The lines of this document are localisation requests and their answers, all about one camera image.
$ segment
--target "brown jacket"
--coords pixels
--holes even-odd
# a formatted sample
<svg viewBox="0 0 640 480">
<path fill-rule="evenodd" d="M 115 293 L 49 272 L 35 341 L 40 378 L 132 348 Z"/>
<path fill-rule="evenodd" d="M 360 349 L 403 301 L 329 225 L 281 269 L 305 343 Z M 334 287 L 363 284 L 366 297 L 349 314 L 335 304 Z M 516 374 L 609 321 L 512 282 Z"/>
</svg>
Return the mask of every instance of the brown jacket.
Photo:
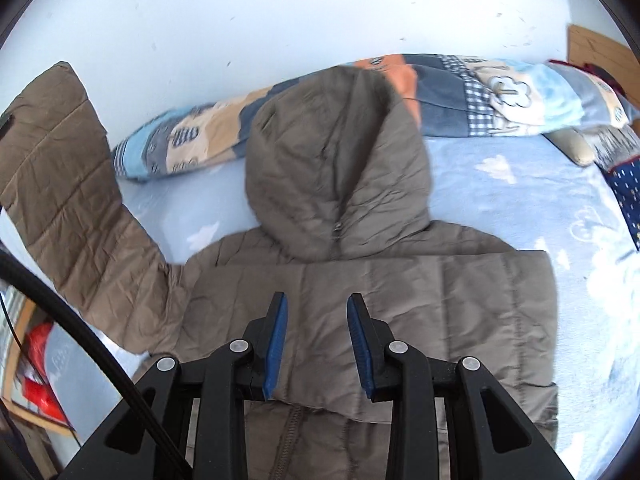
<svg viewBox="0 0 640 480">
<path fill-rule="evenodd" d="M 286 292 L 276 401 L 246 410 L 252 479 L 384 477 L 391 410 L 360 388 L 352 292 L 424 354 L 478 357 L 554 439 L 548 257 L 431 221 L 424 144 L 384 76 L 332 68 L 268 101 L 246 156 L 262 226 L 183 266 L 167 264 L 122 205 L 105 131 L 68 64 L 30 83 L 9 111 L 0 202 L 60 294 L 119 345 L 201 358 Z"/>
</svg>

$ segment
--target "navy polka dot fabric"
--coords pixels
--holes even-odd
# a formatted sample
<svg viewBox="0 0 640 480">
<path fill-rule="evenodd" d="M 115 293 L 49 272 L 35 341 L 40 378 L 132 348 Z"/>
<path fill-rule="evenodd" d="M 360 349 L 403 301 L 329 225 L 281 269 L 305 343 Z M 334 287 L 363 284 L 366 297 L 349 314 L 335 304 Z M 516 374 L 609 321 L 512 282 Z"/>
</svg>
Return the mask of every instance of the navy polka dot fabric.
<svg viewBox="0 0 640 480">
<path fill-rule="evenodd" d="M 640 157 L 619 164 L 603 175 L 613 190 L 626 225 L 640 251 Z"/>
</svg>

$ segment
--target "jacket sleeve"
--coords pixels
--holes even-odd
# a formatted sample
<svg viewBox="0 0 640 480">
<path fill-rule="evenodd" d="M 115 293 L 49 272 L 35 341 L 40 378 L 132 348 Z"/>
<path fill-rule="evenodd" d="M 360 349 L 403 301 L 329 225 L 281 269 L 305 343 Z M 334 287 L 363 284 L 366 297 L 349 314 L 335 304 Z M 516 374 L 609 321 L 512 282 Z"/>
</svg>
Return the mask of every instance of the jacket sleeve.
<svg viewBox="0 0 640 480">
<path fill-rule="evenodd" d="M 56 290 L 128 351 L 175 327 L 179 268 L 122 204 L 106 132 L 64 62 L 14 99 L 0 139 L 0 203 Z"/>
</svg>

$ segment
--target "blue rubber pad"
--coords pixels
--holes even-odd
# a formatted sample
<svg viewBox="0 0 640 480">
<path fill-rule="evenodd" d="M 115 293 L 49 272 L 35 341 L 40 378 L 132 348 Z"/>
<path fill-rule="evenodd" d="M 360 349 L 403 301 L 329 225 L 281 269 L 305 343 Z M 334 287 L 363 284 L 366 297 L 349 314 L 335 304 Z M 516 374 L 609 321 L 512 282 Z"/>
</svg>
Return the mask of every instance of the blue rubber pad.
<svg viewBox="0 0 640 480">
<path fill-rule="evenodd" d="M 369 351 L 367 340 L 364 337 L 364 330 L 362 329 L 362 324 L 360 323 L 356 306 L 351 298 L 347 300 L 347 324 L 349 325 L 353 354 L 356 357 L 356 366 L 358 367 L 360 384 L 367 394 L 367 397 L 370 399 L 373 392 L 373 365 L 371 364 L 371 352 Z"/>
<path fill-rule="evenodd" d="M 280 373 L 280 362 L 282 361 L 282 352 L 284 351 L 284 338 L 287 335 L 287 319 L 289 318 L 289 305 L 286 295 L 282 295 L 278 313 L 276 314 L 276 322 L 271 333 L 269 341 L 269 349 L 265 359 L 265 377 L 262 386 L 264 399 L 271 399 L 276 384 L 278 384 L 278 374 Z"/>
</svg>

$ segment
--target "silver rivet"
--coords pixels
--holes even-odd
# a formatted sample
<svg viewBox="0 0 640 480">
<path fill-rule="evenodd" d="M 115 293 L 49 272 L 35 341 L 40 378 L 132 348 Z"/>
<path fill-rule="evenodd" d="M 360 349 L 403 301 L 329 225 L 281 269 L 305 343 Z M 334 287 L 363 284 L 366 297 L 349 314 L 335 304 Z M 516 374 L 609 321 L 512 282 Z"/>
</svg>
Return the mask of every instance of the silver rivet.
<svg viewBox="0 0 640 480">
<path fill-rule="evenodd" d="M 475 357 L 465 357 L 464 359 L 462 359 L 462 365 L 467 370 L 471 370 L 472 372 L 480 369 L 480 361 L 478 361 L 478 359 L 476 359 Z"/>
<path fill-rule="evenodd" d="M 156 363 L 156 366 L 161 372 L 168 372 L 175 366 L 175 359 L 172 357 L 163 357 Z"/>
<path fill-rule="evenodd" d="M 389 350 L 394 354 L 404 354 L 408 349 L 409 347 L 404 341 L 392 341 L 389 343 Z"/>
<path fill-rule="evenodd" d="M 249 348 L 249 343 L 244 339 L 236 339 L 229 344 L 229 349 L 232 352 L 240 353 Z"/>
</svg>

